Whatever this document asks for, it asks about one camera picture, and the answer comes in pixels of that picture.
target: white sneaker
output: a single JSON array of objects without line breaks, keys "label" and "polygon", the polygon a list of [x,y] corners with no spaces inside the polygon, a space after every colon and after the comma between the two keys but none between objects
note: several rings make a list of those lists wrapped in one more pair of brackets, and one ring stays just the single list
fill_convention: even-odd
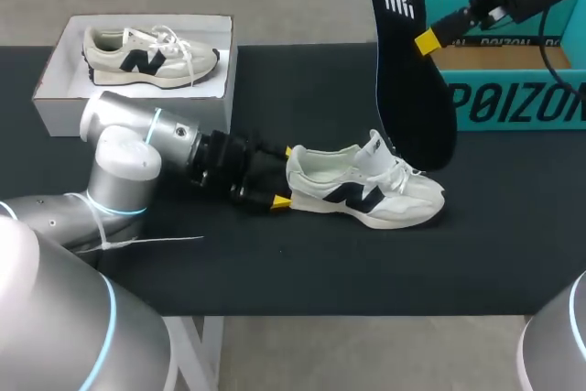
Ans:
[{"label": "white sneaker", "polygon": [[375,229],[407,228],[440,212],[441,185],[393,156],[376,130],[370,136],[364,148],[294,147],[287,163],[291,208],[345,212]]},{"label": "white sneaker", "polygon": [[83,57],[90,79],[100,86],[146,82],[174,89],[205,81],[220,60],[220,52],[203,43],[177,37],[168,27],[152,31],[98,30],[88,27]]}]

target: black tabletop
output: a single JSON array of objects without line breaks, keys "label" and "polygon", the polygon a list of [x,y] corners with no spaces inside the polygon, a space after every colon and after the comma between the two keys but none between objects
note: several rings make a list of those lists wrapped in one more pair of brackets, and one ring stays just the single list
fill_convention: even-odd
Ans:
[{"label": "black tabletop", "polygon": [[[0,49],[0,200],[86,187],[92,151],[50,138],[30,97],[49,48]],[[373,45],[242,47],[233,132],[338,149],[378,127]],[[307,212],[251,216],[172,179],[144,236],[99,268],[165,315],[531,314],[586,269],[586,134],[462,133],[437,224],[369,230]]]}]

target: black insole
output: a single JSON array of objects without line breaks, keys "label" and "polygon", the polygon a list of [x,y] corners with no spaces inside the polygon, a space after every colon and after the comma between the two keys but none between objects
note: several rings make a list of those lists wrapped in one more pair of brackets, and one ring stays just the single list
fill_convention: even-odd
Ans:
[{"label": "black insole", "polygon": [[398,154],[414,168],[445,167],[456,146],[448,86],[415,38],[426,30],[425,0],[373,0],[378,34],[376,101]]}]

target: shoelace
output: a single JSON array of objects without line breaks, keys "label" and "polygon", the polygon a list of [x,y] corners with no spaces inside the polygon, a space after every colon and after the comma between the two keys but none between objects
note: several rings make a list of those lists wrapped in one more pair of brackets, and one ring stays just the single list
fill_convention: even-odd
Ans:
[{"label": "shoelace", "polygon": [[182,58],[185,60],[187,69],[190,72],[191,87],[193,87],[193,83],[195,82],[195,73],[193,71],[193,63],[191,61],[193,56],[191,51],[188,49],[190,47],[190,43],[179,38],[173,29],[166,27],[165,25],[157,25],[151,29],[151,32],[155,34],[156,37],[151,36],[146,32],[142,32],[131,27],[126,27],[122,37],[122,44],[125,45],[128,41],[128,38],[133,35],[151,42],[149,47],[152,49],[161,49],[174,55],[181,52]]},{"label": "shoelace", "polygon": [[400,157],[395,157],[396,163],[393,167],[389,168],[378,176],[368,178],[368,181],[375,184],[382,184],[383,187],[388,187],[391,190],[399,190],[399,194],[403,194],[409,178],[411,176],[419,176],[422,174],[421,171],[415,170],[405,160]]}]

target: teal box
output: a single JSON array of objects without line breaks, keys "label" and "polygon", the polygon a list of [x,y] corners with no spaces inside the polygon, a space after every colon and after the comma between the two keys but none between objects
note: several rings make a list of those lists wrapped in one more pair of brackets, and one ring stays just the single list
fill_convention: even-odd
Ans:
[{"label": "teal box", "polygon": [[[468,5],[468,0],[426,0],[429,24]],[[474,29],[455,46],[536,46],[541,15],[495,30]],[[545,28],[547,46],[561,46],[570,69],[561,78],[586,94],[586,0],[553,6]],[[583,130],[586,109],[543,70],[441,71],[450,86],[460,131]]]}]

